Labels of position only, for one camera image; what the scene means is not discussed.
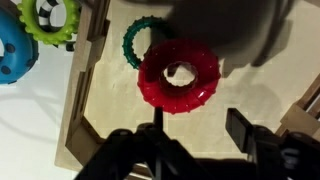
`red rubber ring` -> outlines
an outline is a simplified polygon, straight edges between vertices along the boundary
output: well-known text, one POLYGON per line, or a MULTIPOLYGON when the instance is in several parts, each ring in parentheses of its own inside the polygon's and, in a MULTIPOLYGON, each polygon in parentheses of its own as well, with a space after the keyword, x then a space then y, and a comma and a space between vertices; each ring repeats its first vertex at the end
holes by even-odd
POLYGON ((147 52, 139 67, 138 86, 146 102, 175 114, 204 105, 216 92, 220 77, 218 57, 206 45, 174 39, 147 52), (197 71, 195 80, 187 86, 173 86, 163 76, 164 70, 177 62, 189 63, 197 71))

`lime green ring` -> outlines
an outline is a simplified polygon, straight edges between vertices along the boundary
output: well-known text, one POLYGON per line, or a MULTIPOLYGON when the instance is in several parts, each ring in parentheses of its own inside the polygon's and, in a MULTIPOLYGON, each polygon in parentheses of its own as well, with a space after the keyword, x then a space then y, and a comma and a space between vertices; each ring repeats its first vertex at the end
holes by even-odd
POLYGON ((139 69, 142 61, 134 53, 132 48, 133 39, 141 29, 147 27, 160 30, 168 39, 175 38, 176 36, 173 30, 169 27, 168 23, 161 18, 150 16, 142 17, 141 19, 134 21, 134 23, 129 26, 127 33, 124 35, 122 45, 124 51, 123 55, 126 57, 127 62, 131 64, 134 69, 139 69))
POLYGON ((74 0, 63 0, 67 11, 64 26, 57 32, 45 32, 38 25, 36 2, 37 0, 22 0, 18 4, 18 9, 22 13, 19 19, 26 25, 26 32, 32 34, 36 41, 42 41, 44 44, 61 44, 71 40, 72 34, 77 33, 79 26, 79 4, 74 0))

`black object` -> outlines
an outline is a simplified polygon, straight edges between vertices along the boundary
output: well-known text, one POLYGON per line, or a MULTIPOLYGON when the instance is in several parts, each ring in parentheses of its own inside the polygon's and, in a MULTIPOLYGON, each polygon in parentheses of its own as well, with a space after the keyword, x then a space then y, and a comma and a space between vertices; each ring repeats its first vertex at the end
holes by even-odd
POLYGON ((123 180, 135 163, 145 163, 155 180, 318 180, 320 143, 302 133, 280 138, 252 125, 237 109, 228 109, 226 129, 243 159, 195 159, 163 131, 163 112, 132 133, 113 131, 76 180, 123 180))

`ring toy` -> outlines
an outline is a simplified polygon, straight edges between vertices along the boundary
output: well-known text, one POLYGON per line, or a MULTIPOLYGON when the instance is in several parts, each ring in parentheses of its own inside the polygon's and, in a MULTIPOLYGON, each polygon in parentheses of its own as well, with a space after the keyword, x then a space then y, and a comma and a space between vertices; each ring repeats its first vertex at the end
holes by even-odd
POLYGON ((0 7, 0 39, 4 56, 0 57, 0 84, 11 84, 27 73, 38 59, 38 46, 23 31, 18 18, 0 7))
POLYGON ((67 18, 64 26, 57 32, 46 32, 38 25, 36 12, 37 0, 23 0, 18 5, 21 11, 20 21, 26 24, 26 32, 33 35, 36 41, 43 41, 44 44, 61 44, 72 39, 72 34, 77 32, 79 25, 79 4, 74 0, 63 0, 67 11, 67 18))
POLYGON ((135 35, 144 28, 156 28, 160 30, 168 39, 175 37, 174 32, 169 28, 166 21, 161 18, 156 18, 153 16, 142 17, 139 20, 134 21, 134 23, 128 28, 127 33, 123 37, 123 51, 128 63, 130 63, 134 69, 138 69, 141 64, 141 59, 137 57, 132 48, 133 39, 135 35))
POLYGON ((218 57, 206 45, 174 39, 146 54, 139 67, 138 87, 146 102, 175 114, 204 105, 215 93, 220 77, 218 57), (190 84, 178 87, 166 80, 164 70, 176 63, 190 64, 196 70, 196 77, 190 84))
MULTIPOLYGON (((50 24, 50 16, 54 7, 62 4, 62 1, 57 0, 47 0, 43 2, 39 10, 39 25, 45 32, 52 32, 52 27, 50 24)), ((65 41, 62 44, 54 45, 58 49, 63 49, 68 52, 74 52, 75 41, 65 41)))

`blue rubber ring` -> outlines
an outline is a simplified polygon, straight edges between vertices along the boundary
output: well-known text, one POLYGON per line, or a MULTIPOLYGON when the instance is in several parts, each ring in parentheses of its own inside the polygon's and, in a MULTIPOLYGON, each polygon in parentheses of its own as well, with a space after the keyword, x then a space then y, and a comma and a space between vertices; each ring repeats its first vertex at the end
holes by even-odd
POLYGON ((11 84, 24 76, 38 59, 38 45, 24 31, 19 19, 0 7, 0 39, 4 56, 0 61, 0 84, 11 84))

